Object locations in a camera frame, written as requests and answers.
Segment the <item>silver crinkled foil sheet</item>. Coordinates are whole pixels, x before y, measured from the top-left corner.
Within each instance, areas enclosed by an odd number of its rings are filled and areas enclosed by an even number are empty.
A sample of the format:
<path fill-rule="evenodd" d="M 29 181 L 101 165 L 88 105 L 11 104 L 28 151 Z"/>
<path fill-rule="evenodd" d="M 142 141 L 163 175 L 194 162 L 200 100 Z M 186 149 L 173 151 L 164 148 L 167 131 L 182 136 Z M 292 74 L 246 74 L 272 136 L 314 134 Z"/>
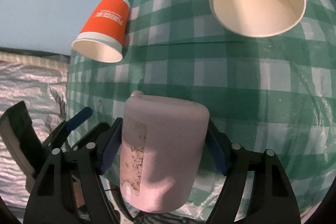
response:
<path fill-rule="evenodd" d="M 1 50 L 1 112 L 24 101 L 40 141 L 66 118 L 69 56 Z M 17 217 L 24 214 L 29 192 L 26 176 L 1 143 L 1 198 Z"/>

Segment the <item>pink plastic mug with handle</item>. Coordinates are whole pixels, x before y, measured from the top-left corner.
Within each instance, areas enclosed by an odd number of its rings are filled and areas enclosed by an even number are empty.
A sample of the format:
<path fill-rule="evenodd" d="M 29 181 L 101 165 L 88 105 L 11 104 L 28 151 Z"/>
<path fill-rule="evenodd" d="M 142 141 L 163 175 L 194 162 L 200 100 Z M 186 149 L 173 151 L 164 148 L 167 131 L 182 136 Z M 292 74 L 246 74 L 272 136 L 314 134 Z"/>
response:
<path fill-rule="evenodd" d="M 123 198 L 148 213 L 183 206 L 197 175 L 209 119 L 199 103 L 133 92 L 123 114 Z"/>

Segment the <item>green white checkered tablecloth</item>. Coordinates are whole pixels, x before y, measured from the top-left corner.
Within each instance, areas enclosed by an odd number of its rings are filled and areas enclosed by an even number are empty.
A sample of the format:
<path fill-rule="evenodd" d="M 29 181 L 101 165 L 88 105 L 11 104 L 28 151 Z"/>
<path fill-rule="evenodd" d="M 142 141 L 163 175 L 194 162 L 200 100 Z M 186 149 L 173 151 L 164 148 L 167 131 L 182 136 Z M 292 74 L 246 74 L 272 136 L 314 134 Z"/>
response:
<path fill-rule="evenodd" d="M 298 25 L 260 39 L 221 26 L 209 0 L 129 2 L 120 63 L 72 52 L 67 116 L 93 115 L 69 144 L 121 117 L 135 90 L 198 102 L 232 142 L 276 152 L 308 218 L 335 178 L 335 0 L 306 0 Z"/>

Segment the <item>orange paper cup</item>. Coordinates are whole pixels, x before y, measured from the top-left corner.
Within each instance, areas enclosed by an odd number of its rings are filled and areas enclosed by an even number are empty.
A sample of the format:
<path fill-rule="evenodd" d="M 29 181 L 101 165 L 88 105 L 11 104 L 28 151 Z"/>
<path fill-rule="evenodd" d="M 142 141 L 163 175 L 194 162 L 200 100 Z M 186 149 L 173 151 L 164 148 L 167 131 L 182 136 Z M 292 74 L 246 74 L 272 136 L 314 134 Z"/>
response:
<path fill-rule="evenodd" d="M 120 62 L 129 12 L 128 0 L 101 0 L 73 41 L 72 49 L 94 61 Z"/>

